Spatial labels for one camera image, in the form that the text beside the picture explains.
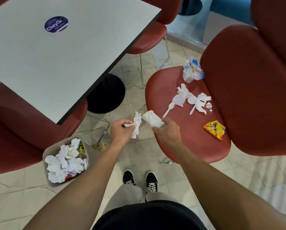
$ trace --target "hand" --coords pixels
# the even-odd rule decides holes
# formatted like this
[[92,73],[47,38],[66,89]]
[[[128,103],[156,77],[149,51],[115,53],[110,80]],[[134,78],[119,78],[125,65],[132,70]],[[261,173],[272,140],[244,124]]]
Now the hand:
[[114,122],[111,125],[111,129],[110,129],[111,143],[116,143],[119,146],[124,147],[129,142],[131,138],[131,133],[135,129],[135,126],[132,125],[128,128],[124,128],[125,123],[133,124],[133,121],[121,119],[121,120]]
[[166,123],[162,127],[152,127],[160,141],[169,148],[182,144],[179,126],[170,118],[163,118],[162,121]]

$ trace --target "gray pants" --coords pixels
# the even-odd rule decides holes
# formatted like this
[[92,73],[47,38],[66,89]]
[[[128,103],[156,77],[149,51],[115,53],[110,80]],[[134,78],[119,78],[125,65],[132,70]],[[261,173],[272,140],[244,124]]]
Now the gray pants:
[[[141,197],[142,189],[140,187],[130,184],[123,184],[111,197],[103,214],[125,205],[140,203]],[[147,202],[154,200],[169,200],[173,202],[178,202],[171,196],[161,192],[148,192],[145,195],[145,199]]]

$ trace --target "black sneaker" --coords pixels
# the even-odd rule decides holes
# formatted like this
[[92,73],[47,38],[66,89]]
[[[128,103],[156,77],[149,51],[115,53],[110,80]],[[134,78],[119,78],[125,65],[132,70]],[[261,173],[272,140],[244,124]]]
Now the black sneaker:
[[158,192],[158,180],[153,172],[147,172],[146,174],[146,193]]
[[133,173],[131,170],[126,170],[123,174],[123,183],[124,184],[130,184],[130,185],[136,185],[133,178]]

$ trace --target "yellow snack wrapper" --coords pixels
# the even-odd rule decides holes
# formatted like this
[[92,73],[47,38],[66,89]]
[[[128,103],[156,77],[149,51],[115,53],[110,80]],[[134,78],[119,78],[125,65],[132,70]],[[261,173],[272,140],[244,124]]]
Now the yellow snack wrapper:
[[217,120],[207,123],[203,128],[220,140],[222,140],[222,136],[225,133],[225,127]]

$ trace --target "round sticker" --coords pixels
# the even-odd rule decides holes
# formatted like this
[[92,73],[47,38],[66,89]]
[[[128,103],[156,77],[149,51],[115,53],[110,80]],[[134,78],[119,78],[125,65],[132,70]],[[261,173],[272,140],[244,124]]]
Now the round sticker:
[[62,16],[56,16],[47,20],[44,25],[45,30],[51,33],[59,32],[67,28],[68,19]]

